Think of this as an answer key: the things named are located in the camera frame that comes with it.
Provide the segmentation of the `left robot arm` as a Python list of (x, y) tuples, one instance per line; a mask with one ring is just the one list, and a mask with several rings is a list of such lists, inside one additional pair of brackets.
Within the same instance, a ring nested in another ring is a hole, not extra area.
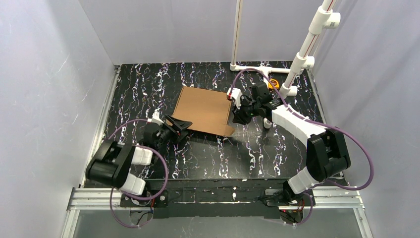
[(148, 166), (153, 157), (157, 156), (167, 171), (160, 148), (169, 142), (181, 142), (188, 135), (192, 124), (191, 121), (176, 119), (170, 115), (161, 120), (159, 114), (155, 113), (146, 120), (140, 145), (125, 144), (111, 138), (104, 140), (89, 162), (85, 177), (118, 188), (132, 198), (146, 201), (147, 198), (142, 196), (146, 182), (130, 173), (131, 166)]

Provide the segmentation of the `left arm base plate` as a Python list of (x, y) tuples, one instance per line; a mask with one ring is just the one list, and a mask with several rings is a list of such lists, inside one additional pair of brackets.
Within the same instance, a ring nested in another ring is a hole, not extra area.
[(134, 200), (137, 200), (137, 201), (149, 201), (149, 200), (153, 200), (155, 198), (160, 198), (160, 196), (162, 195), (162, 193), (164, 192), (164, 190), (167, 187), (167, 183), (168, 183), (168, 180), (165, 180), (164, 183), (163, 183), (163, 185), (162, 185), (162, 188), (157, 193), (155, 193), (153, 196), (150, 196), (150, 197), (140, 197), (140, 196), (134, 195), (132, 193), (129, 193), (129, 192), (123, 190), (122, 188), (120, 188), (119, 190), (125, 196), (130, 197), (130, 198), (132, 198)]

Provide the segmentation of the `brown cardboard box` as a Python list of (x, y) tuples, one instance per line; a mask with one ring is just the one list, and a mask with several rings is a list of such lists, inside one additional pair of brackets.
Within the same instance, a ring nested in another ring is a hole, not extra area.
[(225, 93), (184, 86), (172, 116), (192, 122), (190, 130), (231, 136), (235, 129), (228, 125), (230, 110)]

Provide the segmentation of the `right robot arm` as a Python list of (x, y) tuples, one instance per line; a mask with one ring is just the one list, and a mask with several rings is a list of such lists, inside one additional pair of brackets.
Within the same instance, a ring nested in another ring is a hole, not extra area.
[(281, 97), (274, 98), (265, 83), (250, 87), (251, 96), (242, 94), (238, 88), (230, 88), (227, 99), (234, 102), (233, 122), (249, 124), (260, 116), (278, 125), (306, 147), (306, 165), (296, 175), (283, 183), (282, 191), (265, 195), (261, 200), (291, 202), (306, 190), (325, 182), (351, 165), (344, 134), (325, 126), (310, 123)]

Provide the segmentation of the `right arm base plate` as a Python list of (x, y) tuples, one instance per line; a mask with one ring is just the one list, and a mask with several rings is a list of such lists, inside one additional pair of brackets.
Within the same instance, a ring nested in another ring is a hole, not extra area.
[(295, 206), (300, 207), (303, 204), (310, 206), (312, 202), (315, 205), (315, 198), (312, 191), (308, 192), (309, 196), (304, 195), (303, 193), (299, 195), (284, 195), (282, 189), (269, 188), (264, 191), (264, 193), (259, 197), (259, 200), (269, 207), (278, 207), (278, 206)]

